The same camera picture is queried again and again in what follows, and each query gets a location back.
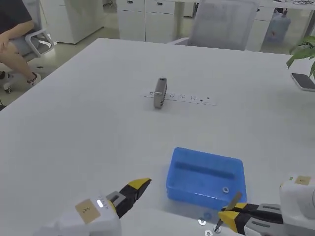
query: gray office chair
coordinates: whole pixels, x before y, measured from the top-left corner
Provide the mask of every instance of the gray office chair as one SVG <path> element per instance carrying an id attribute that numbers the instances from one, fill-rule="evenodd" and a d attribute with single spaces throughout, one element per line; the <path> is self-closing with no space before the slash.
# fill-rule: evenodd
<path id="1" fill-rule="evenodd" d="M 189 38 L 172 44 L 245 50 L 258 0 L 201 0 Z"/>
<path id="2" fill-rule="evenodd" d="M 49 37 L 46 29 L 42 27 L 41 23 L 41 16 L 40 16 L 40 1 L 39 0 L 23 0 L 24 5 L 26 6 L 27 10 L 29 11 L 35 27 L 34 32 L 26 35 L 25 40 L 32 49 L 32 52 L 29 54 L 24 55 L 24 59 L 26 61 L 31 61 L 34 58 L 40 58 L 43 54 L 49 52 L 54 47 L 53 40 Z M 36 48 L 32 44 L 32 38 L 36 37 L 39 40 L 39 46 Z M 33 72 L 39 74 L 49 74 L 51 73 L 54 68 L 43 67 L 40 65 L 31 66 L 31 70 Z M 18 76 L 15 76 L 15 72 L 9 72 L 8 80 L 4 83 L 3 88 L 7 93 L 12 92 L 12 85 L 17 82 Z"/>

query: white cabinet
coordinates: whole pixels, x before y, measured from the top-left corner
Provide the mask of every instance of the white cabinet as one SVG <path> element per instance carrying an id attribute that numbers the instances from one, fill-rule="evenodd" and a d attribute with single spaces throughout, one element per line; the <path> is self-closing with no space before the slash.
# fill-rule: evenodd
<path id="1" fill-rule="evenodd" d="M 118 10 L 120 39 L 145 41 L 144 12 Z"/>
<path id="2" fill-rule="evenodd" d="M 173 14 L 146 12 L 146 41 L 168 43 L 176 39 Z"/>
<path id="3" fill-rule="evenodd" d="M 145 41 L 144 0 L 117 0 L 120 39 Z"/>
<path id="4" fill-rule="evenodd" d="M 274 13 L 272 7 L 259 7 L 246 44 L 246 50 L 259 52 Z"/>
<path id="5" fill-rule="evenodd" d="M 184 4 L 182 2 L 146 0 L 146 41 L 168 43 L 179 37 Z"/>
<path id="6" fill-rule="evenodd" d="M 103 27 L 102 0 L 41 0 L 54 41 L 76 44 Z"/>
<path id="7" fill-rule="evenodd" d="M 195 3 L 194 2 L 185 2 L 184 16 L 192 17 L 193 16 L 194 7 L 195 7 Z"/>
<path id="8" fill-rule="evenodd" d="M 266 32 L 268 30 L 270 21 L 254 20 L 248 41 L 246 44 L 246 50 L 259 52 L 261 45 L 264 41 Z"/>

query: chair wheel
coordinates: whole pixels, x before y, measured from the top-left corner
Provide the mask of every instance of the chair wheel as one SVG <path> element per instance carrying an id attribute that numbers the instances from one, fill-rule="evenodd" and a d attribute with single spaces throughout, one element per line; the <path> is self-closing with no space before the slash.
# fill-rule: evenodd
<path id="1" fill-rule="evenodd" d="M 8 88 L 4 90 L 6 93 L 12 93 L 12 88 Z"/>

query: chair armrest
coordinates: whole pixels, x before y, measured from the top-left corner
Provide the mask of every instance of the chair armrest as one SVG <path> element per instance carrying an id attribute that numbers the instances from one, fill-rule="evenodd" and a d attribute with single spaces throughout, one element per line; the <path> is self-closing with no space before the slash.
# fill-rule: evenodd
<path id="1" fill-rule="evenodd" d="M 37 48 L 32 44 L 32 37 L 34 36 L 38 36 L 42 34 L 44 36 L 44 41 L 47 43 L 51 44 L 50 50 L 54 47 L 54 42 L 53 40 L 48 36 L 46 29 L 41 29 L 39 31 L 33 32 L 33 33 L 29 33 L 28 35 L 25 36 L 25 41 L 26 43 L 29 45 L 29 47 L 33 50 L 33 52 L 37 55 L 38 58 L 41 57 L 40 52 L 37 50 Z"/>

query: white power strip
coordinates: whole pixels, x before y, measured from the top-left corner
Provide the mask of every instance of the white power strip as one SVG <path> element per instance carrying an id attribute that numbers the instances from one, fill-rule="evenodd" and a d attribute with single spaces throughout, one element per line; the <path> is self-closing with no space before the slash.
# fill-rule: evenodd
<path id="1" fill-rule="evenodd" d="M 141 94 L 142 97 L 154 97 L 154 91 L 149 91 Z M 187 95 L 183 93 L 166 93 L 165 100 L 189 102 L 208 106 L 216 106 L 217 104 L 210 97 L 199 97 L 194 95 Z"/>

